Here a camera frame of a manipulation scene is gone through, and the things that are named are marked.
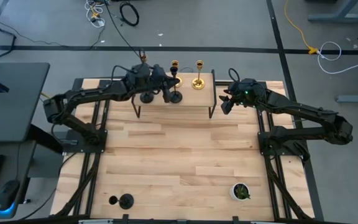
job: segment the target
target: blue light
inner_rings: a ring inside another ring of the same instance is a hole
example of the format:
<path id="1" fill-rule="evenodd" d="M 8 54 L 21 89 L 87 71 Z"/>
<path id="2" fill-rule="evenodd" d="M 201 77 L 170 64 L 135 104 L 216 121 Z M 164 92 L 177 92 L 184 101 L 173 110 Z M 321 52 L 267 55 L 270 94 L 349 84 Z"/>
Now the blue light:
<path id="1" fill-rule="evenodd" d="M 13 202 L 12 205 L 8 209 L 3 210 L 3 211 L 0 210 L 0 215 L 9 215 L 9 214 L 11 214 L 14 207 L 15 207 L 15 203 Z"/>

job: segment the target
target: green plant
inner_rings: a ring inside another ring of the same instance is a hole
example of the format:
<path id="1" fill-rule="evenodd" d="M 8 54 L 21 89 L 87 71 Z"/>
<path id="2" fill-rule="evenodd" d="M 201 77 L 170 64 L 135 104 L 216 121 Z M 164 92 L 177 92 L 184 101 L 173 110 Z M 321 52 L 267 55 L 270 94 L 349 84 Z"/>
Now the green plant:
<path id="1" fill-rule="evenodd" d="M 250 198 L 250 195 L 249 195 L 249 193 L 248 193 L 247 187 L 245 187 L 245 186 L 242 185 L 242 184 L 237 185 L 237 187 L 236 187 L 236 196 L 237 196 L 237 198 L 240 199 L 240 200 L 244 200 L 244 199 L 246 199 L 246 198 L 251 199 L 251 198 Z"/>

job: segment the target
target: yellow cable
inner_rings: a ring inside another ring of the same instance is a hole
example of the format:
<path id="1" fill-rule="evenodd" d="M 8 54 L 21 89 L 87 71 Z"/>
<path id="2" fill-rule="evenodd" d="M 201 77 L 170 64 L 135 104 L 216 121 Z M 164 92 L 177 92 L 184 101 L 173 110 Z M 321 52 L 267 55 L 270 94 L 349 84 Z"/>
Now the yellow cable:
<path id="1" fill-rule="evenodd" d="M 315 53 L 318 51 L 318 49 L 315 48 L 315 47 L 310 47 L 310 46 L 308 45 L 308 43 L 307 43 L 306 40 L 305 40 L 305 37 L 304 37 L 304 35 L 303 35 L 302 30 L 301 30 L 299 27 L 297 27 L 297 26 L 291 21 L 291 19 L 288 17 L 288 15 L 287 15 L 287 6 L 288 6 L 288 0 L 285 2 L 285 6 L 284 6 L 284 15 L 285 15 L 285 17 L 286 17 L 287 20 L 290 22 L 290 24 L 291 24 L 293 27 L 295 27 L 295 28 L 301 33 L 303 42 L 304 42 L 305 45 L 309 48 L 309 54 L 315 54 Z"/>
<path id="2" fill-rule="evenodd" d="M 48 98 L 48 99 L 50 99 L 50 97 L 48 95 L 46 95 L 45 93 L 43 93 L 43 92 L 41 92 L 41 95 L 46 97 L 46 98 Z"/>

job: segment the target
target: wooden table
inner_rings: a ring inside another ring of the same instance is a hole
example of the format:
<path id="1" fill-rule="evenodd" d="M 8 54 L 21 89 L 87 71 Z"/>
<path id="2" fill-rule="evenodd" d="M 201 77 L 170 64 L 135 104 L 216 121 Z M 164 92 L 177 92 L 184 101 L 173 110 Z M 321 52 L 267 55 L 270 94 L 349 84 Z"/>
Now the wooden table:
<path id="1" fill-rule="evenodd" d="M 95 88 L 98 83 L 98 79 L 84 79 L 83 88 Z M 267 82 L 267 86 L 285 94 L 282 82 Z M 217 94 L 223 95 L 224 88 L 217 86 Z M 78 106 L 76 117 L 90 122 L 93 106 Z M 91 218 L 129 214 L 130 219 L 232 220 L 238 216 L 240 220 L 273 220 L 255 109 L 235 106 L 224 115 L 218 107 L 209 119 L 204 108 L 153 106 L 143 108 L 139 119 L 130 101 L 111 101 L 108 115 L 108 141 L 99 165 Z M 276 125 L 293 127 L 287 114 L 273 114 L 273 120 Z M 63 167 L 52 214 L 77 188 L 82 161 L 83 154 L 78 154 Z M 282 165 L 288 191 L 313 217 L 300 159 L 283 156 Z M 250 187 L 250 200 L 236 202 L 230 198 L 229 188 L 237 182 Z M 276 191 L 280 216 L 284 217 L 282 199 Z M 125 193 L 134 196 L 131 209 L 109 204 L 110 196 Z"/>

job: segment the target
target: computer mouse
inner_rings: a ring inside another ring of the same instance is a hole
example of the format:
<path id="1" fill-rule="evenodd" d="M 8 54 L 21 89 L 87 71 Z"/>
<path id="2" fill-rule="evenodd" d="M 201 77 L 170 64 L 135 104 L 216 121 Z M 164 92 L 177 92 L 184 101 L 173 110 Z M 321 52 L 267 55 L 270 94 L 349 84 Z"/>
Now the computer mouse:
<path id="1" fill-rule="evenodd" d="M 0 211 L 7 210 L 15 201 L 20 182 L 18 180 L 10 180 L 6 182 L 0 191 Z"/>

